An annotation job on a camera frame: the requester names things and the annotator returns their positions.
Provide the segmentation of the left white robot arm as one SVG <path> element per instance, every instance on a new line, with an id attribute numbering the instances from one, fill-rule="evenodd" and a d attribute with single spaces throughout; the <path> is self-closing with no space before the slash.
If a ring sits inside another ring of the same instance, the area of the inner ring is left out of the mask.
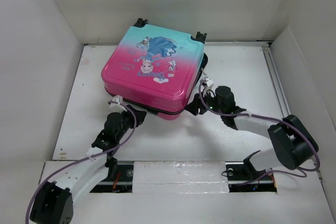
<path id="1" fill-rule="evenodd" d="M 104 127 L 84 158 L 50 174 L 34 192 L 25 214 L 25 223 L 70 223 L 75 203 L 102 180 L 117 175 L 117 150 L 134 134 L 147 115 L 125 103 L 114 102 Z"/>

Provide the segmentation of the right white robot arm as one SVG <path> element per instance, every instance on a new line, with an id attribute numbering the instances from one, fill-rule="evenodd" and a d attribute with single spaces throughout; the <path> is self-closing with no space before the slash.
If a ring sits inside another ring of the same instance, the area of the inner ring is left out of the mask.
<path id="1" fill-rule="evenodd" d="M 193 115 L 212 112 L 233 130 L 254 133 L 271 141 L 270 149 L 255 151 L 243 160 L 243 173 L 247 177 L 245 184 L 278 173 L 279 166 L 286 168 L 284 174 L 305 178 L 309 169 L 301 165 L 316 157 L 319 150 L 297 116 L 291 114 L 279 120 L 251 114 L 237 106 L 234 94 L 227 86 L 219 86 L 212 91 L 205 84 L 200 85 L 198 93 L 185 109 Z"/>

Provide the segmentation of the white foam cover plate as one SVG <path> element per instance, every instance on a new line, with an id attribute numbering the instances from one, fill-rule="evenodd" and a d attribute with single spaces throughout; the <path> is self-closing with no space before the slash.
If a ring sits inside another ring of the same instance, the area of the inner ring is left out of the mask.
<path id="1" fill-rule="evenodd" d="M 138 194 L 225 194 L 225 162 L 135 162 L 132 192 Z"/>

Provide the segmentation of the teal pink suitcase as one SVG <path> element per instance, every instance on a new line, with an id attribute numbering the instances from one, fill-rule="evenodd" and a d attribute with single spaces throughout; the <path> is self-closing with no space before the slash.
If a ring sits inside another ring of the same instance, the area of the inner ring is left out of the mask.
<path id="1" fill-rule="evenodd" d="M 206 36 L 138 18 L 102 69 L 105 90 L 160 118 L 177 119 L 207 65 Z"/>

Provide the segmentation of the aluminium frame rail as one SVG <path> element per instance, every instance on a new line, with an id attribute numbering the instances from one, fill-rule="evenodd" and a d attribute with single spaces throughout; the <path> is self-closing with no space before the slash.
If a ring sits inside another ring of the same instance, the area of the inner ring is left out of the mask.
<path id="1" fill-rule="evenodd" d="M 271 82 L 275 90 L 276 99 L 279 104 L 282 117 L 285 117 L 285 116 L 288 116 L 291 113 L 291 111 L 289 109 L 286 95 L 282 88 L 280 77 L 277 72 L 274 59 L 272 57 L 271 48 L 270 48 L 272 41 L 262 41 L 262 42 L 263 42 L 262 52 L 264 54 L 264 58 L 265 58 L 265 62 L 266 62 L 266 65 L 269 71 Z"/>

